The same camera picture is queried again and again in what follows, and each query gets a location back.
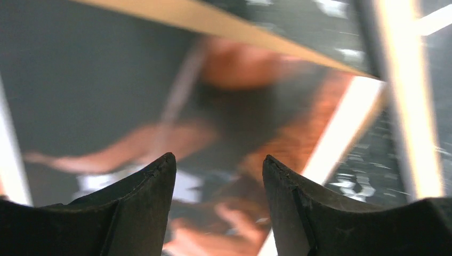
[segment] white strip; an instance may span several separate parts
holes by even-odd
[[[452,4],[447,5],[418,21],[419,34],[428,36],[452,24]]]
[[[31,205],[28,180],[14,133],[0,77],[0,181],[6,196],[18,204]]]
[[[378,99],[385,83],[367,78],[355,77],[344,97],[338,104],[333,118],[328,123],[319,143],[306,164],[303,176],[323,185],[341,160],[353,137],[362,127],[372,106]],[[258,256],[277,256],[273,230],[261,248]]]

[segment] blurry poster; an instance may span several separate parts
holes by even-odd
[[[353,79],[72,2],[6,0],[0,17],[34,205],[69,203],[170,151],[170,255],[257,255],[271,227],[262,161],[302,172]]]

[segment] printed image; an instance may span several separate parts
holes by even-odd
[[[77,3],[4,4],[0,72],[34,206],[170,151],[169,255],[257,255],[271,227],[265,156],[302,172],[353,78]]]

